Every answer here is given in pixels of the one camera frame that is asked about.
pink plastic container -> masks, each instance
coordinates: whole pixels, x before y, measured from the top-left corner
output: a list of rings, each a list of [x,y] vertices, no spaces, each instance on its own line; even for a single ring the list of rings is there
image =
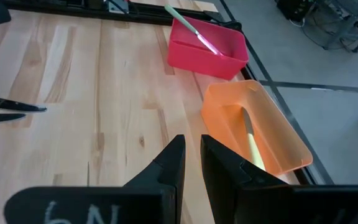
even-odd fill
[[[174,19],[169,38],[168,64],[226,80],[233,79],[249,59],[244,35],[189,17],[185,19],[224,56],[213,54],[194,33]]]

wooden tabletop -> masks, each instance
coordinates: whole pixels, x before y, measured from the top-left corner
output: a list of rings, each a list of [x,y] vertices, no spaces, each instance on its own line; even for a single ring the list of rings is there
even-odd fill
[[[206,2],[169,3],[216,10]],[[200,109],[206,87],[224,80],[170,67],[170,27],[11,15],[0,25],[0,97],[48,111],[0,124],[0,223],[5,201],[26,187],[124,185],[177,134],[186,136],[182,220],[213,223],[201,173],[200,136],[208,132]]]

gray floor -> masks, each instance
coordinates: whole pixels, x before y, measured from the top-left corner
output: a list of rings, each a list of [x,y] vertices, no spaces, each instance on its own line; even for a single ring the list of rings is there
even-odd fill
[[[224,12],[219,0],[208,1]],[[273,81],[358,87],[358,54],[318,47],[284,18],[274,0],[225,1]],[[305,31],[324,43],[326,35],[310,24],[308,20]],[[249,63],[264,80],[252,57]],[[278,91],[333,182],[358,184],[358,93],[284,87]],[[318,172],[313,174],[322,180]]]

